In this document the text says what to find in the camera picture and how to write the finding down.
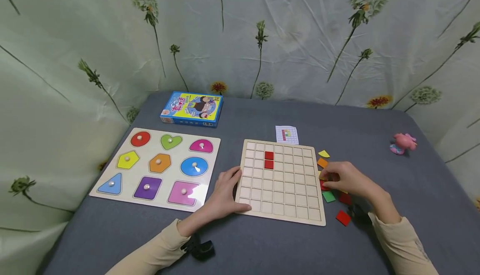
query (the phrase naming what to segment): blue triangle puzzle piece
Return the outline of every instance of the blue triangle puzzle piece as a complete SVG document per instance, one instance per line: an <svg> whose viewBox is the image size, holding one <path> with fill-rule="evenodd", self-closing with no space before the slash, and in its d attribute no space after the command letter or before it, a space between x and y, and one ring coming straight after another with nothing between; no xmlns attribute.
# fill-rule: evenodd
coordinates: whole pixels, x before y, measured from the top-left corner
<svg viewBox="0 0 480 275"><path fill-rule="evenodd" d="M121 173L111 177L107 182L102 184L97 192L105 194L119 195L121 192Z"/></svg>

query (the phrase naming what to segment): pink semicircle puzzle piece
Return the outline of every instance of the pink semicircle puzzle piece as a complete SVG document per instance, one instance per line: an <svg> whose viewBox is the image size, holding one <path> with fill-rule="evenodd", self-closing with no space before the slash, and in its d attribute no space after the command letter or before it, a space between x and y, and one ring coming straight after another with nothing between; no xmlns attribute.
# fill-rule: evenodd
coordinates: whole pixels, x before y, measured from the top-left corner
<svg viewBox="0 0 480 275"><path fill-rule="evenodd" d="M205 153L212 153L213 152L213 144L211 141L206 139L199 139L193 142L189 148L190 151L195 152L205 152Z"/></svg>

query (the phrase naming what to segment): blue circle puzzle piece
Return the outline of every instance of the blue circle puzzle piece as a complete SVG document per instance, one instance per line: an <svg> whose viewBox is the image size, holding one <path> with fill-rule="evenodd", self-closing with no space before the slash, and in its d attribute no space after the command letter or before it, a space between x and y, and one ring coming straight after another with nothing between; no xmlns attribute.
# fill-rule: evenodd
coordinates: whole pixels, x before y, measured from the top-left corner
<svg viewBox="0 0 480 275"><path fill-rule="evenodd" d="M189 157L182 161L180 170L189 177L197 177L205 174L208 169L208 163L201 157Z"/></svg>
<svg viewBox="0 0 480 275"><path fill-rule="evenodd" d="M102 184L98 189L97 192L105 193L105 194L112 194L112 195L120 195L121 193L121 173L117 173L114 177L111 177L107 182Z"/></svg>

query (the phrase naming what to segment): hand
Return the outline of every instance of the hand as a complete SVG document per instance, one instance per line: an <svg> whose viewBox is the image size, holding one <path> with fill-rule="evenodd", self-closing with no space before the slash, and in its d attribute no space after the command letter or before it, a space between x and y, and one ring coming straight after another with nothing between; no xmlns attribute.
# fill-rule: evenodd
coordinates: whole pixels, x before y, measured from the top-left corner
<svg viewBox="0 0 480 275"><path fill-rule="evenodd" d="M237 203L233 199L233 188L239 182L240 177L240 166L220 173L212 195L202 208L212 220L221 219L232 212L246 212L252 209L250 205Z"/></svg>
<svg viewBox="0 0 480 275"><path fill-rule="evenodd" d="M320 173L320 178L331 177L333 181L326 181L323 186L344 190L357 196L370 199L373 194L382 190L369 177L362 174L350 162L329 162Z"/></svg>

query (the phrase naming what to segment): curtain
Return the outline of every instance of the curtain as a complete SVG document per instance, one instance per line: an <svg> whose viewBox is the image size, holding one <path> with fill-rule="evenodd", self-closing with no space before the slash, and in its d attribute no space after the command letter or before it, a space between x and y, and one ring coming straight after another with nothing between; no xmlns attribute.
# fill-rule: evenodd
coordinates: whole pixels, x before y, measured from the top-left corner
<svg viewBox="0 0 480 275"><path fill-rule="evenodd" d="M35 271L158 90L405 111L480 196L480 0L0 0L0 13L2 274Z"/></svg>

